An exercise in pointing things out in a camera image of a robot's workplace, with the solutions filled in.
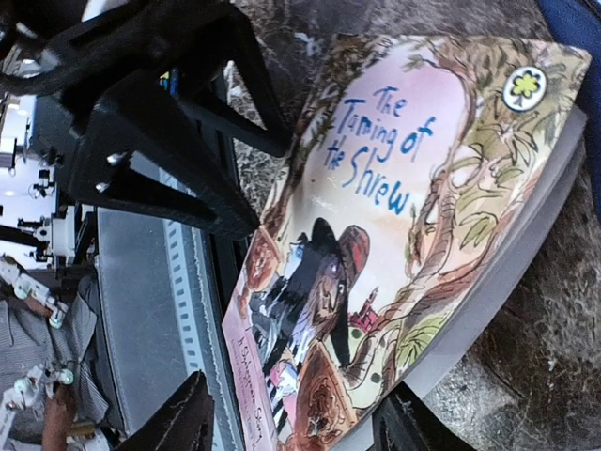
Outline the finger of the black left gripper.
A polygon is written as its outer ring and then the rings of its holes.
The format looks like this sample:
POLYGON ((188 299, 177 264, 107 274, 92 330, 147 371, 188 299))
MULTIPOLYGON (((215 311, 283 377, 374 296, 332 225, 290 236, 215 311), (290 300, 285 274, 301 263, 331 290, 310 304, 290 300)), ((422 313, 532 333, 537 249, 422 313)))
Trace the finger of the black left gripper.
POLYGON ((204 148, 219 131, 274 157, 287 150, 287 127, 251 23, 237 8, 113 8, 62 31, 47 62, 75 76, 41 99, 41 154, 131 156, 174 152, 183 118, 204 148), (263 121, 245 119, 213 90, 234 61, 263 121))
POLYGON ((231 240, 258 227, 252 207, 166 94, 100 96, 76 139, 65 191, 86 204, 173 220, 231 240))

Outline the Taming of the Shrew book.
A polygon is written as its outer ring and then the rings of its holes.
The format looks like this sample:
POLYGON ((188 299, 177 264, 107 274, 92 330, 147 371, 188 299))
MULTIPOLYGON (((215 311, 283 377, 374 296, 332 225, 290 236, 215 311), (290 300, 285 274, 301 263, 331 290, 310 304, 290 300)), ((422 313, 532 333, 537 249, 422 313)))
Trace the Taming of the Shrew book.
POLYGON ((223 334, 249 450, 329 450, 466 303, 532 199, 591 55, 338 36, 223 334))

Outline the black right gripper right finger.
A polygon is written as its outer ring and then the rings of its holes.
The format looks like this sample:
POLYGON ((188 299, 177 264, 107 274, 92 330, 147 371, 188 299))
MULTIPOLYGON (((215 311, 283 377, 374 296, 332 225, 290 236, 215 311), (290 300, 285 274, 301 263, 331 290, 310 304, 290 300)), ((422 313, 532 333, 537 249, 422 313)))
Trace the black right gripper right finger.
POLYGON ((448 450, 451 432, 412 392, 390 393, 373 414, 375 450, 448 450))

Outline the navy blue student backpack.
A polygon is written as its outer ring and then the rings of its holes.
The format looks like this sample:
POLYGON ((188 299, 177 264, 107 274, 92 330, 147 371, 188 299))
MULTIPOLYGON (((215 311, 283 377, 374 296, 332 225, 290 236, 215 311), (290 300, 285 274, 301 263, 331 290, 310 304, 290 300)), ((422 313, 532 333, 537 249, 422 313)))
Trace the navy blue student backpack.
POLYGON ((600 2, 540 0, 538 6, 557 42, 586 50, 592 57, 577 105, 588 117, 584 138, 594 210, 600 219, 600 2))

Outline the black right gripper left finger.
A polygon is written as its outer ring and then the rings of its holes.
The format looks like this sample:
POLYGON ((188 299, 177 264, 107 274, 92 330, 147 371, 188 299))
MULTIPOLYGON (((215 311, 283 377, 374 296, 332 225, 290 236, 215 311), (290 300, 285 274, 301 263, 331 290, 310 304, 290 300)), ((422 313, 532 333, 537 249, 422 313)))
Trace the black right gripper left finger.
POLYGON ((205 374, 192 373, 121 451, 206 451, 213 446, 214 400, 205 374))

